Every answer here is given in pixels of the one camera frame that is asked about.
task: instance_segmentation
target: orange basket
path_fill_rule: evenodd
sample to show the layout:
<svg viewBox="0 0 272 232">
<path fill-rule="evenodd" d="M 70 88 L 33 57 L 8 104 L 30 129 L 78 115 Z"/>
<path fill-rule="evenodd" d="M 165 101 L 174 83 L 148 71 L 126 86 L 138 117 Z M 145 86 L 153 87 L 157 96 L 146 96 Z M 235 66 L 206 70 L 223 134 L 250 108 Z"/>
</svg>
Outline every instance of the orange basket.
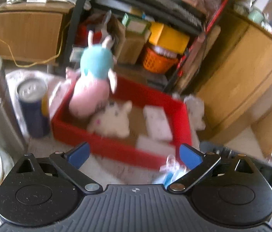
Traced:
<svg viewBox="0 0 272 232">
<path fill-rule="evenodd" d="M 168 58 L 162 55 L 158 55 L 149 47 L 144 47 L 142 53 L 143 67 L 153 73 L 165 74 L 171 66 L 178 63 L 177 58 Z"/>
</svg>

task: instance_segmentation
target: yellow box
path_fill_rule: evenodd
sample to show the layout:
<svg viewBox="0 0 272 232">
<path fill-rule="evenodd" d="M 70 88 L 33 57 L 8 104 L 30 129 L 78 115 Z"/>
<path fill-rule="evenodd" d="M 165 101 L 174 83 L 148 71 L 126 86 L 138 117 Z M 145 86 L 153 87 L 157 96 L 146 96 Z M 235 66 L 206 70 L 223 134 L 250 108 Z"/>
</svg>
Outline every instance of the yellow box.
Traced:
<svg viewBox="0 0 272 232">
<path fill-rule="evenodd" d="M 152 22 L 149 43 L 160 46 L 169 51 L 183 54 L 190 37 L 165 24 Z"/>
</svg>

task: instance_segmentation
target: white stuffed toy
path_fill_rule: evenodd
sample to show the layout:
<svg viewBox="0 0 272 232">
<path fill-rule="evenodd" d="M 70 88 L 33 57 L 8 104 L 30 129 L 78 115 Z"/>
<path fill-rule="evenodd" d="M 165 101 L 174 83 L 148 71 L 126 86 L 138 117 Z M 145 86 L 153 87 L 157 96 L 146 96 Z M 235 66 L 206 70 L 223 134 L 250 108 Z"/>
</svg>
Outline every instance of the white stuffed toy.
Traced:
<svg viewBox="0 0 272 232">
<path fill-rule="evenodd" d="M 132 101 L 127 101 L 122 106 L 111 102 L 103 110 L 93 115 L 87 126 L 87 131 L 103 137 L 127 138 L 131 110 Z"/>
</svg>

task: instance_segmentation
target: silver bolt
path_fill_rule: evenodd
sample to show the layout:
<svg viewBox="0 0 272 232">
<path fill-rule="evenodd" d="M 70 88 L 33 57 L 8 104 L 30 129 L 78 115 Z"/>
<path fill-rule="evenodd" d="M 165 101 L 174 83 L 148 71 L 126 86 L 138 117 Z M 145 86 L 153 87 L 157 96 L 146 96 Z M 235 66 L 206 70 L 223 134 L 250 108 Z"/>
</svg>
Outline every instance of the silver bolt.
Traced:
<svg viewBox="0 0 272 232">
<path fill-rule="evenodd" d="M 172 191 L 182 191 L 185 189 L 185 186 L 181 183 L 174 183 L 170 185 Z"/>
<path fill-rule="evenodd" d="M 98 184 L 95 184 L 95 183 L 90 183 L 90 184 L 86 184 L 84 186 L 84 188 L 87 190 L 87 191 L 96 191 L 99 189 L 99 185 Z"/>
</svg>

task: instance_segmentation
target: blue can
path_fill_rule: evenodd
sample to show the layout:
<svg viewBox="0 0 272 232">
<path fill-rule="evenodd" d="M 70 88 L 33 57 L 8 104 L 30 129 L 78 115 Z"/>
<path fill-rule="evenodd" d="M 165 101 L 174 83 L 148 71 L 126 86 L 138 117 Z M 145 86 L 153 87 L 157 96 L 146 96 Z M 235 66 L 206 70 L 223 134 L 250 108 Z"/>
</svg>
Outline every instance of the blue can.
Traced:
<svg viewBox="0 0 272 232">
<path fill-rule="evenodd" d="M 50 132 L 47 84 L 39 78 L 29 78 L 17 87 L 17 98 L 31 137 L 41 138 Z"/>
</svg>

